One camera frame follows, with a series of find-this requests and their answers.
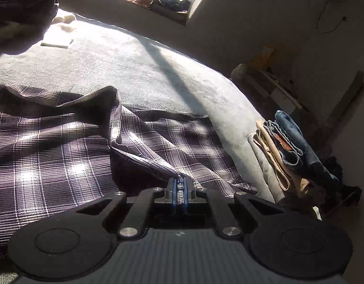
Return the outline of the dark cloth in box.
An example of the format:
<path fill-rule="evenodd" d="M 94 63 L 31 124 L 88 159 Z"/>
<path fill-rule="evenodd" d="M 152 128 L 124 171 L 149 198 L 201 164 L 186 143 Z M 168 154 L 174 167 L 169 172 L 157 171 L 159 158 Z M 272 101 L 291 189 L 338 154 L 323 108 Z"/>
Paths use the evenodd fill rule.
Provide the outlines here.
<path fill-rule="evenodd" d="M 153 0 L 151 8 L 160 6 L 173 12 L 187 12 L 190 8 L 191 2 L 180 0 Z"/>

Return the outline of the yellow box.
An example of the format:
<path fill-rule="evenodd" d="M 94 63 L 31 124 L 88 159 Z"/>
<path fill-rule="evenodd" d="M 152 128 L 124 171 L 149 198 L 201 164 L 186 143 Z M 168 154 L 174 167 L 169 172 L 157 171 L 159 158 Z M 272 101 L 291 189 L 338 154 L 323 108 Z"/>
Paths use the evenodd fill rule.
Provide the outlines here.
<path fill-rule="evenodd" d="M 266 69 L 275 63 L 280 50 L 273 45 L 263 45 L 253 58 L 253 66 L 259 69 Z"/>

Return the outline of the dark plaid flannel pants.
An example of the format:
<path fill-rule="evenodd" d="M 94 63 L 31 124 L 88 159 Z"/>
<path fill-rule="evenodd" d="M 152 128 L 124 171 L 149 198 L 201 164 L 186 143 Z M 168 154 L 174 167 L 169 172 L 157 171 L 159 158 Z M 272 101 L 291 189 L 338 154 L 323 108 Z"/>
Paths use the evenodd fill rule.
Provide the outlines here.
<path fill-rule="evenodd" d="M 207 116 L 123 105 L 112 86 L 81 95 L 0 84 L 0 259 L 31 222 L 173 177 L 225 197 L 258 192 Z"/>

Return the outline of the white low shelf unit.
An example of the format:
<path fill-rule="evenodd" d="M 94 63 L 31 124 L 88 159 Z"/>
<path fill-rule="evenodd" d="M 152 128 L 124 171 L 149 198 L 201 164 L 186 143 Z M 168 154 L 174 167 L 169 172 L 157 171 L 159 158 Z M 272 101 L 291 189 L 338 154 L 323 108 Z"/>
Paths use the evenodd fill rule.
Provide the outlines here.
<path fill-rule="evenodd" d="M 232 70 L 230 80 L 265 119 L 273 119 L 277 110 L 291 115 L 303 109 L 269 72 L 241 63 Z"/>

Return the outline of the dark navy garment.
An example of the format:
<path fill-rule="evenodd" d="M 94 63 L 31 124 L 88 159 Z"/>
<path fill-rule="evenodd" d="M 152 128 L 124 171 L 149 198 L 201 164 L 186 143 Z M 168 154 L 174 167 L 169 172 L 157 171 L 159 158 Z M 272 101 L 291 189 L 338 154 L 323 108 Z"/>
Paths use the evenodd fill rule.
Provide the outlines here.
<path fill-rule="evenodd" d="M 0 0 L 0 26 L 9 22 L 49 25 L 58 12 L 58 0 Z"/>

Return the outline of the folded clothes stack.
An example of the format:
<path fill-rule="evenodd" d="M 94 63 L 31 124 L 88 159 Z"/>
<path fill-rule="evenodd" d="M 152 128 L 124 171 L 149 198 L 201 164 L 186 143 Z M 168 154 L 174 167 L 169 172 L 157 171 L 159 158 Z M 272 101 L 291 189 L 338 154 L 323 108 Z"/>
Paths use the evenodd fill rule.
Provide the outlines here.
<path fill-rule="evenodd" d="M 284 111 L 274 120 L 259 119 L 251 142 L 266 156 L 281 190 L 314 206 L 334 198 L 339 180 L 323 165 L 299 126 Z"/>

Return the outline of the white fleece garment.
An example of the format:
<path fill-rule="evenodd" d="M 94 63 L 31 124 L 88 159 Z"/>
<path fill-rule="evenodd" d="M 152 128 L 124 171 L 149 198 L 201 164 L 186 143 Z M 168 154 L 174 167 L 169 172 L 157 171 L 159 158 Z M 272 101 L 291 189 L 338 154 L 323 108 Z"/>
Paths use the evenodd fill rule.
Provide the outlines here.
<path fill-rule="evenodd" d="M 3 49 L 21 49 L 36 42 L 42 42 L 48 31 L 75 33 L 77 17 L 73 13 L 59 10 L 47 26 L 20 24 L 6 21 L 0 24 L 0 51 Z"/>

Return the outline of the white flat card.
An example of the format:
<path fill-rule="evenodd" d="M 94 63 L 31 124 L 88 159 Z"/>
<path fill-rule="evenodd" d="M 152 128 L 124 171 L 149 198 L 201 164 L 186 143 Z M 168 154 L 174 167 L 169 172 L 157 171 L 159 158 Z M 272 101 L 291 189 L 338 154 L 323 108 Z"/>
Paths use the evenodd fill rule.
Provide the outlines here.
<path fill-rule="evenodd" d="M 48 31 L 41 42 L 42 46 L 68 49 L 74 41 L 74 34 L 65 31 Z"/>

